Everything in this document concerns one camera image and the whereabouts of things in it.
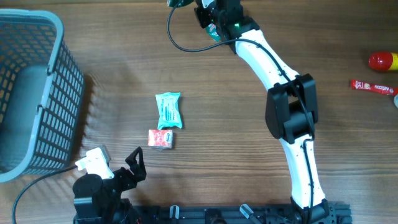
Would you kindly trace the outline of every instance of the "plastic basket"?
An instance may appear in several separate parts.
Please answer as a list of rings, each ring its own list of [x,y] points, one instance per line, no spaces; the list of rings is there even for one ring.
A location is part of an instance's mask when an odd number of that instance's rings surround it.
[[[85,89],[53,13],[0,9],[0,182],[69,165]]]

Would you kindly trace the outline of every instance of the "red tube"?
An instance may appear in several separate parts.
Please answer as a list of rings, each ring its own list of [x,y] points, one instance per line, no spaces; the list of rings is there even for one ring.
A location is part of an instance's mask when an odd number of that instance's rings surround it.
[[[369,58],[369,66],[379,71],[398,70],[398,54],[390,52],[376,52]]]

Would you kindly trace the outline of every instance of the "yellow label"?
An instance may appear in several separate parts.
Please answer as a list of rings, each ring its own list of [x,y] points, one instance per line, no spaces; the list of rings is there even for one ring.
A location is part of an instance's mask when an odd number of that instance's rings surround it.
[[[392,65],[388,70],[398,70],[398,54],[396,53],[391,53],[392,54]]]

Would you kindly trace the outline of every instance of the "red bottle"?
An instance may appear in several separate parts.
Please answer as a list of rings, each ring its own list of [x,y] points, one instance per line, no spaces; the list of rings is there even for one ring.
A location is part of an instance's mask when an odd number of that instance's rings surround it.
[[[371,69],[379,71],[398,70],[398,54],[390,52],[376,52],[369,58]]]

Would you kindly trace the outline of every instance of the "wooden surface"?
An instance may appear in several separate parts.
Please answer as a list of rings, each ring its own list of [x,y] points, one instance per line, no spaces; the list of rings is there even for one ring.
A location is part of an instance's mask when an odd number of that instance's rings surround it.
[[[349,79],[398,87],[398,73],[371,71],[375,50],[398,52],[394,1],[244,1],[245,11],[286,64],[317,81],[315,154],[329,201],[351,204],[354,223],[397,223],[398,110],[388,96],[351,90]],[[19,6],[53,11],[88,82],[72,162],[97,145],[111,169],[144,149],[147,180],[123,194],[133,204],[241,205],[288,203],[285,154],[264,122],[266,91],[228,47],[190,54],[169,41],[165,2]],[[175,40],[184,47],[213,41],[193,5],[176,10]],[[147,144],[159,114],[155,94],[181,92],[183,129],[175,147]],[[19,202],[18,223],[71,223],[73,171],[46,179]],[[0,223],[11,222],[20,190],[36,177],[0,185]]]

